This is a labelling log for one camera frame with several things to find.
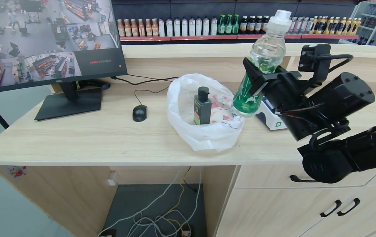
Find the robotic arm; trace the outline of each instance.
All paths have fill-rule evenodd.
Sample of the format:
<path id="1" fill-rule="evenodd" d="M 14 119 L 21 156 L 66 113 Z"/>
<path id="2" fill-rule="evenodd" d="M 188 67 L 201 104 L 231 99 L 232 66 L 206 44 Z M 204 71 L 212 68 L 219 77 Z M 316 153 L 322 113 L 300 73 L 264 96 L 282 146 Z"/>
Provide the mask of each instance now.
<path id="1" fill-rule="evenodd" d="M 330 49 L 325 44 L 302 48 L 298 69 L 313 72 L 309 80 L 299 80 L 298 71 L 287 72 L 281 66 L 275 73 L 263 74 L 247 58 L 243 61 L 251 81 L 249 93 L 268 99 L 296 141 L 312 135 L 309 144 L 298 151 L 306 173 L 322 183 L 337 183 L 352 172 L 376 168 L 376 126 L 334 140 L 351 130 L 348 115 L 375 101 L 371 88 L 359 77 L 343 72 L 309 98 L 306 96 L 322 85 L 328 73 L 353 59 L 350 54 L 331 55 Z M 334 59 L 344 61 L 330 68 Z"/>

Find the drawer handle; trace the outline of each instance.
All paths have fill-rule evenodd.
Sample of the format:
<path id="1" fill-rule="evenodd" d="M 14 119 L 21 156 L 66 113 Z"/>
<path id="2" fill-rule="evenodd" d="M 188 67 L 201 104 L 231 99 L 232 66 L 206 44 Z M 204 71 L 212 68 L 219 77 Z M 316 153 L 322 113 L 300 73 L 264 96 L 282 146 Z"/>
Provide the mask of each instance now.
<path id="1" fill-rule="evenodd" d="M 316 180 L 303 180 L 303 179 L 300 179 L 296 175 L 291 175 L 290 176 L 290 180 L 292 180 L 293 182 L 296 182 L 296 183 L 318 183 L 318 181 L 316 181 Z"/>
<path id="2" fill-rule="evenodd" d="M 328 215 L 330 215 L 331 213 L 333 213 L 335 210 L 337 210 L 341 205 L 342 205 L 342 201 L 336 200 L 336 207 L 334 207 L 334 209 L 331 210 L 331 212 L 329 212 L 328 214 L 325 214 L 324 212 L 320 213 L 320 216 L 321 217 L 327 217 Z"/>
<path id="3" fill-rule="evenodd" d="M 342 211 L 339 211 L 339 212 L 337 213 L 337 215 L 339 215 L 339 216 L 344 216 L 344 215 L 348 214 L 351 210 L 353 210 L 355 207 L 357 207 L 357 206 L 361 203 L 361 200 L 359 200 L 359 198 L 355 198 L 355 199 L 353 199 L 353 201 L 355 202 L 355 205 L 353 205 L 351 209 L 349 209 L 349 210 L 348 210 L 347 212 L 345 212 L 345 213 L 342 213 Z"/>

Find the computer monitor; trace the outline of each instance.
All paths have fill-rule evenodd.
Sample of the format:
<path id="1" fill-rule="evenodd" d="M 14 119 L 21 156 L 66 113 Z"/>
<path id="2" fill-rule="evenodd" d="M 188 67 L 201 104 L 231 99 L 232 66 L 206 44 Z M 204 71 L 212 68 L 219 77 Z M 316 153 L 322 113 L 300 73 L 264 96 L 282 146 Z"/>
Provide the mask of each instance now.
<path id="1" fill-rule="evenodd" d="M 71 82 L 126 75 L 111 0 L 0 3 L 0 92 L 60 84 L 35 120 L 100 109 L 101 88 Z"/>

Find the plastic water bottle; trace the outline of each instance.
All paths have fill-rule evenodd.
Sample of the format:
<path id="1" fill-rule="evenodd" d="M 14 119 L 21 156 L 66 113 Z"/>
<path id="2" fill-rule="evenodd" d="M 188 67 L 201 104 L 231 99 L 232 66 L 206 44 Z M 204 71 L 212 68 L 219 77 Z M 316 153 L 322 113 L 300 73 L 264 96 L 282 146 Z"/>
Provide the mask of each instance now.
<path id="1" fill-rule="evenodd" d="M 289 11 L 278 9 L 268 22 L 266 34 L 252 45 L 249 60 L 265 74 L 274 73 L 286 55 L 284 36 L 292 24 L 292 20 L 289 19 L 290 14 L 292 13 Z M 248 92 L 251 86 L 249 77 L 245 73 L 233 99 L 233 113 L 242 117 L 252 117 L 257 112 L 263 96 L 259 93 L 260 90 L 251 95 Z"/>

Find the black mat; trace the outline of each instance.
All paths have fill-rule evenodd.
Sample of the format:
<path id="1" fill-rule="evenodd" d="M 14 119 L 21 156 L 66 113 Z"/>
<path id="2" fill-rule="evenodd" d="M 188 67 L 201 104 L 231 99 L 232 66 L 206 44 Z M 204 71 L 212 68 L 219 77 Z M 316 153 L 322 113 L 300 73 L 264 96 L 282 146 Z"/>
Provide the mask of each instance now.
<path id="1" fill-rule="evenodd" d="M 194 189 L 198 189 L 198 184 L 190 184 Z M 116 194 L 113 198 L 107 219 L 104 227 L 107 228 L 116 222 L 118 219 L 132 216 L 135 212 L 144 209 L 155 198 L 161 195 L 167 188 L 168 184 L 157 185 L 119 185 Z M 195 200 L 197 192 L 190 189 L 184 184 L 185 191 L 182 195 L 181 202 L 177 207 L 186 219 L 188 219 L 195 208 Z M 200 194 L 198 197 L 198 207 L 189 224 L 193 227 L 192 237 L 207 237 L 206 218 L 204 211 L 204 194 L 203 187 L 201 186 Z M 179 195 L 182 188 L 179 184 L 173 184 L 165 195 L 159 198 L 153 205 L 143 212 L 144 217 L 154 219 L 157 215 L 163 215 L 178 203 Z M 183 218 L 178 213 L 170 213 L 166 216 L 168 219 L 176 219 L 180 224 L 184 222 Z M 134 224 L 133 218 L 118 222 L 113 228 L 117 231 L 117 237 L 126 237 L 130 228 Z M 162 233 L 169 235 L 174 233 L 174 228 L 166 221 L 160 220 L 158 226 Z M 138 227 L 131 237 L 138 237 L 145 227 Z M 154 228 L 150 227 L 142 237 L 155 237 Z"/>

